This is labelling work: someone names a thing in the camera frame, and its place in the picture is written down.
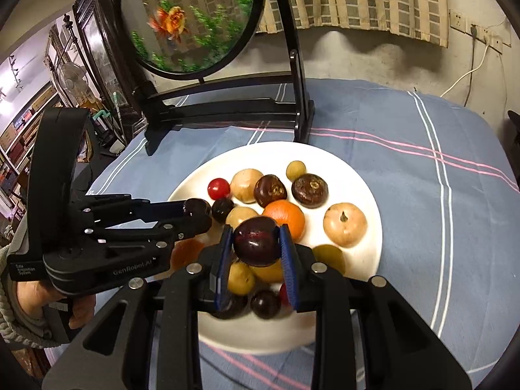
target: tangerine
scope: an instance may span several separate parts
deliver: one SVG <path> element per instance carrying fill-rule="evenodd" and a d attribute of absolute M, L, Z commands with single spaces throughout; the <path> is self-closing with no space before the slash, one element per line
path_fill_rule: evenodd
<path fill-rule="evenodd" d="M 305 231 L 305 214 L 296 204 L 287 200 L 271 202 L 264 209 L 262 215 L 271 217 L 281 226 L 287 224 L 294 242 L 298 242 Z"/>
<path fill-rule="evenodd" d="M 186 239 L 177 242 L 170 257 L 170 269 L 177 271 L 197 261 L 204 244 L 197 239 Z"/>

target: goldfish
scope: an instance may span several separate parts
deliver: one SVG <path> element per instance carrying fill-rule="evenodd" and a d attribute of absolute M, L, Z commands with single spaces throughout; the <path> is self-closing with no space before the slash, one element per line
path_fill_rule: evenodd
<path fill-rule="evenodd" d="M 150 18 L 148 21 L 151 28 L 159 35 L 169 35 L 169 40 L 176 40 L 178 43 L 180 43 L 181 33 L 189 33 L 185 23 L 184 10 L 181 10 L 179 6 L 170 8 L 169 12 L 159 7 L 155 13 L 155 18 Z"/>

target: curtain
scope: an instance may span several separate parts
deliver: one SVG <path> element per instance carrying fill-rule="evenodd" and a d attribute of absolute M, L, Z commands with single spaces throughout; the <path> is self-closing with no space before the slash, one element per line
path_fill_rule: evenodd
<path fill-rule="evenodd" d="M 448 47 L 447 0 L 291 0 L 296 26 L 389 31 Z M 266 0 L 260 32 L 282 30 L 276 0 Z"/>

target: black bracket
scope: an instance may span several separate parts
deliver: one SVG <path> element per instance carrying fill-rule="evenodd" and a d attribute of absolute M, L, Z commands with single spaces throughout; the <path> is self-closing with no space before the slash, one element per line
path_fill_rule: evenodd
<path fill-rule="evenodd" d="M 216 283 L 229 274 L 230 233 L 227 227 L 220 244 L 204 249 L 196 263 L 163 282 L 137 277 L 124 285 L 48 372 L 43 390 L 148 390 L 160 310 L 156 389 L 201 389 L 197 312 L 217 311 L 227 293 Z M 291 303 L 299 312 L 317 312 L 311 389 L 356 389 L 350 309 L 357 309 L 367 390 L 471 390 L 449 350 L 383 277 L 344 278 L 317 263 L 310 248 L 294 245 L 287 225 L 280 236 L 285 281 L 298 287 Z"/>

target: dark plum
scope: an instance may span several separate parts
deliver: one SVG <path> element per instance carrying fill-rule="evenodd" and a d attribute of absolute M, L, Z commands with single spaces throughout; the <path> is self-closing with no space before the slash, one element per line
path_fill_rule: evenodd
<path fill-rule="evenodd" d="M 251 299 L 251 310 L 263 320 L 275 317 L 281 306 L 280 298 L 272 290 L 260 290 Z"/>
<path fill-rule="evenodd" d="M 211 207 L 211 215 L 215 219 L 215 221 L 220 224 L 224 224 L 226 222 L 226 218 L 231 210 L 235 207 L 235 203 L 229 198 L 219 198 Z"/>
<path fill-rule="evenodd" d="M 233 234 L 237 257 L 253 267 L 268 267 L 281 256 L 279 229 L 269 217 L 258 216 L 240 224 Z"/>
<path fill-rule="evenodd" d="M 329 186 L 318 175 L 306 173 L 293 182 L 291 192 L 305 208 L 318 208 L 327 200 Z"/>
<path fill-rule="evenodd" d="M 231 294 L 231 300 L 228 306 L 220 312 L 212 312 L 211 315 L 220 320 L 230 320 L 242 313 L 244 308 L 248 306 L 247 296 L 238 296 Z"/>
<path fill-rule="evenodd" d="M 184 201 L 183 212 L 186 215 L 192 216 L 193 214 L 211 214 L 211 205 L 204 199 L 190 198 Z"/>
<path fill-rule="evenodd" d="M 287 199 L 287 189 L 277 176 L 265 175 L 256 182 L 253 195 L 258 205 L 265 208 L 271 202 Z"/>

